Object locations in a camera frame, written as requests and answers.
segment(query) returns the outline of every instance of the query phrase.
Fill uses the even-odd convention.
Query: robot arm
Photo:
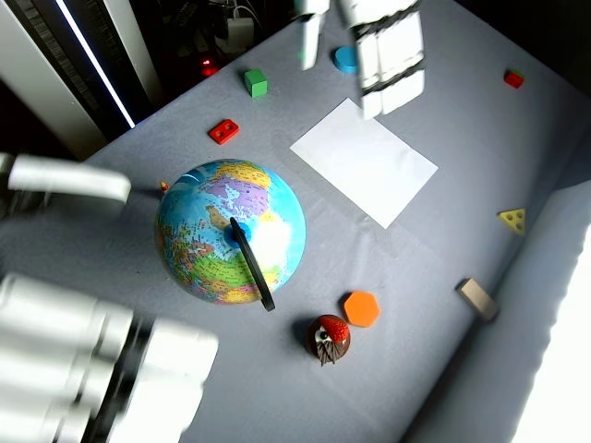
[[[354,33],[364,116],[387,114],[425,88],[423,35],[417,0],[340,0]],[[304,69],[316,62],[330,0],[304,0]]]

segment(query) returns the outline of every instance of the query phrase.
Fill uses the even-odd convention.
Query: green cube
[[[252,69],[244,75],[244,82],[247,84],[251,97],[260,97],[267,93],[268,81],[260,69]]]

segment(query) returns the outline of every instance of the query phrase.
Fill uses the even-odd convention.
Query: orange hexagon
[[[372,293],[352,292],[343,303],[344,314],[349,323],[365,328],[373,325],[380,315],[380,307]]]

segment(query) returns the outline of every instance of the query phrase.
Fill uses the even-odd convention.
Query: table
[[[346,97],[359,103],[355,78],[330,59],[350,42],[333,11],[313,69],[299,69],[293,24],[94,155],[89,163],[133,183],[119,218],[80,222],[56,206],[0,224],[2,271],[216,333],[219,353],[182,442],[396,441],[475,318],[454,286],[471,276],[492,290],[518,246],[496,213],[527,207],[531,221],[591,110],[585,96],[452,1],[423,2],[422,19],[426,90],[378,120],[439,170],[388,230],[289,150]],[[258,100],[242,80],[255,67],[271,85]],[[526,75],[519,90],[502,80],[509,67]],[[207,131],[224,118],[241,132],[220,147]],[[270,314],[260,304],[191,297],[156,254],[152,191],[219,158],[271,167],[306,214],[307,249]],[[355,289],[377,295],[381,317],[371,329],[352,328],[348,355],[320,367],[300,343],[302,330],[317,315],[339,315],[339,299]]]

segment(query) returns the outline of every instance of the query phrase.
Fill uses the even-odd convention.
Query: globe
[[[292,276],[304,253],[304,213],[294,191],[273,171],[252,162],[219,160],[183,174],[158,209],[156,244],[181,286],[215,304],[260,300],[231,217],[271,292]]]

